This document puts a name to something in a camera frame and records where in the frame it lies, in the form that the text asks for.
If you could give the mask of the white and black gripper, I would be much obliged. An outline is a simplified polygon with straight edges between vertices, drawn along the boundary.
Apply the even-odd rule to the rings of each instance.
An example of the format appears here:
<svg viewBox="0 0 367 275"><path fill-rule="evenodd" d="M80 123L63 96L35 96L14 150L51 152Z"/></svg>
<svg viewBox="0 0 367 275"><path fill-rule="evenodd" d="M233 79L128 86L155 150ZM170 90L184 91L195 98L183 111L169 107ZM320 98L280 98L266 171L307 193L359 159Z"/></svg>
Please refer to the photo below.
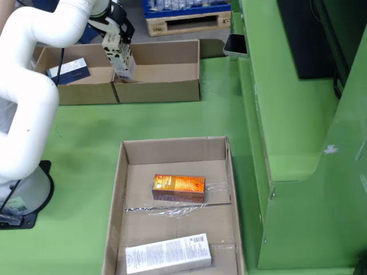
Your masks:
<svg viewBox="0 0 367 275"><path fill-rule="evenodd" d="M101 38L104 38L106 33L120 34L121 31L121 17L106 16L106 17L91 17L88 23L98 30ZM122 34L123 43L129 45L132 40L132 35Z"/></svg>

